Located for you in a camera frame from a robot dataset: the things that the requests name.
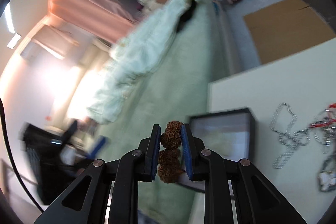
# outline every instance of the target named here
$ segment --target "black cable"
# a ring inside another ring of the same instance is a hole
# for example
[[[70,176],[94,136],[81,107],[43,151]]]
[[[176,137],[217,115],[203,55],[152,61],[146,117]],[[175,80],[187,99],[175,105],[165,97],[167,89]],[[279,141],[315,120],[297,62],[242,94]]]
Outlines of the black cable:
[[[2,133],[3,133],[3,139],[5,141],[5,145],[6,145],[6,150],[8,153],[8,157],[10,160],[10,163],[13,167],[13,171],[18,179],[18,181],[20,182],[22,188],[25,190],[26,194],[29,196],[29,198],[31,199],[31,201],[35,204],[35,206],[41,211],[41,213],[43,213],[43,209],[41,208],[41,206],[37,203],[37,201],[33,198],[33,196],[31,195],[31,193],[29,192],[29,190],[27,189],[27,187],[25,186],[13,159],[13,155],[12,155],[12,150],[11,147],[9,145],[9,140],[8,140],[8,135],[7,135],[7,128],[6,128],[6,120],[5,120],[5,109],[3,107],[3,103],[2,100],[0,98],[0,117],[1,117],[1,127],[2,127]]]

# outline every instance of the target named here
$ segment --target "white wall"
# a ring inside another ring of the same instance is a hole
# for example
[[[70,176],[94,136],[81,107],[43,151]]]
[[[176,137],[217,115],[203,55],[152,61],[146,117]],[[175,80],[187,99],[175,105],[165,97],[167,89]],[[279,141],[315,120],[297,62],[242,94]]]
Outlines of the white wall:
[[[67,55],[67,58],[64,60],[65,62],[69,63],[70,67],[76,67],[74,67],[66,75],[65,81],[67,82],[67,86],[55,98],[51,110],[52,119],[48,123],[49,126],[66,130],[68,128],[68,123],[70,122],[69,119],[65,119],[69,104],[77,88],[77,85],[81,81],[86,71],[87,64],[85,57],[87,56],[87,54],[94,55],[95,51],[92,50],[92,47],[97,47],[92,44],[93,40],[95,39],[94,35],[79,27],[74,26],[73,24],[66,23],[63,26],[59,27],[59,29],[65,32],[70,32],[79,43],[79,46],[73,47]]]
[[[48,0],[11,0],[11,13],[15,31],[24,38],[28,32],[47,14]],[[14,49],[7,47],[13,34],[8,31],[5,15],[0,17],[0,75]]]

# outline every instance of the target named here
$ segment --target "metal chain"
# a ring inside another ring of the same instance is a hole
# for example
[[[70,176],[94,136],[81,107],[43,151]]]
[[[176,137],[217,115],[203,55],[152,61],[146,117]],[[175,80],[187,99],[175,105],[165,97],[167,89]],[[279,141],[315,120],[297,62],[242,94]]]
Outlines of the metal chain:
[[[325,109],[325,110],[322,111],[322,112],[326,112],[326,111],[328,111],[329,113],[331,113],[332,115],[334,115],[334,113],[333,113],[331,110],[329,110],[329,109]],[[331,118],[325,117],[325,118],[323,119],[322,122],[324,122],[324,123],[327,124],[330,120],[331,120]],[[318,137],[316,131],[314,132],[314,137],[315,137],[315,139],[316,139],[320,144],[325,145],[325,147],[329,148],[329,147],[330,147],[330,144],[331,144],[331,140],[332,140],[332,138],[335,138],[335,137],[336,137],[336,127],[334,127],[334,126],[326,126],[326,127],[323,127],[322,130],[323,130],[323,134],[324,134],[324,139],[323,139],[323,141],[320,140],[320,138]]]
[[[283,109],[283,107],[287,108],[287,111],[292,115],[293,119],[289,123],[286,132],[281,132],[279,130],[275,129],[275,123],[278,120],[279,113]],[[294,152],[300,147],[300,146],[306,146],[309,144],[310,136],[309,131],[312,131],[314,127],[310,124],[307,128],[302,130],[295,131],[292,135],[290,134],[290,131],[295,124],[297,120],[296,114],[292,111],[292,108],[290,105],[286,103],[281,103],[278,108],[275,110],[271,123],[269,124],[269,127],[274,132],[278,133],[278,140],[281,144],[286,145],[286,152],[281,154],[273,163],[273,167],[276,169],[281,169],[285,166],[285,164],[288,162],[290,157],[294,154]]]

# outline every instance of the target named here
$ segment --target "blue gripper pad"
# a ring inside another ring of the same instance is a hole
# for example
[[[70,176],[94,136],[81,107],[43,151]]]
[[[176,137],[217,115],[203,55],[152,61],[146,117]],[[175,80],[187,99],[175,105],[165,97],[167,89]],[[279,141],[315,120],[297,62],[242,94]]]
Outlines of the blue gripper pad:
[[[193,158],[191,155],[189,140],[188,140],[188,134],[185,129],[185,126],[182,125],[181,128],[181,138],[182,138],[182,147],[183,147],[183,157],[184,157],[184,163],[185,163],[185,170],[186,173],[191,180],[193,178]]]
[[[160,139],[161,139],[161,127],[159,126],[156,132],[156,136],[155,136],[155,147],[154,147],[153,156],[152,156],[152,171],[151,171],[152,180],[155,179],[156,172],[158,169]]]

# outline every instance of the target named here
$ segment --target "black picture frame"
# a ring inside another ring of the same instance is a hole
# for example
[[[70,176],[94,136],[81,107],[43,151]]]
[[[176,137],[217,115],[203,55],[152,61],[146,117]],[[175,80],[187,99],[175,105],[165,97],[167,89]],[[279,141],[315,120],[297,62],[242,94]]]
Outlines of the black picture frame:
[[[256,133],[256,120],[249,108],[242,108],[242,109],[235,109],[235,110],[229,110],[229,111],[222,111],[222,112],[216,112],[216,113],[206,113],[203,115],[198,116],[191,116],[189,117],[189,124],[190,129],[194,137],[204,139],[205,135],[202,135],[201,132],[204,132],[204,128],[200,128],[200,124],[210,122],[212,120],[212,124],[216,123],[214,125],[214,128],[223,128],[223,127],[229,127],[228,131],[225,133],[220,134],[226,134],[226,133],[237,133],[242,136],[242,133],[247,133],[245,136],[246,143],[244,143],[244,149],[248,151],[236,151],[238,155],[232,157],[225,157],[228,160],[234,160],[238,161],[242,158],[248,158],[249,160],[254,160],[254,148],[255,148],[255,133]],[[206,142],[204,143],[206,148],[212,149],[211,147],[208,147]],[[182,159],[182,169],[184,169],[184,162]],[[204,182],[203,181],[196,181],[192,182],[188,179],[187,174],[182,174],[179,177],[179,180],[177,182],[179,185],[192,189],[199,193],[204,193]],[[233,198],[233,192],[231,188],[231,184],[229,182],[230,186],[230,192],[231,192],[231,198]]]

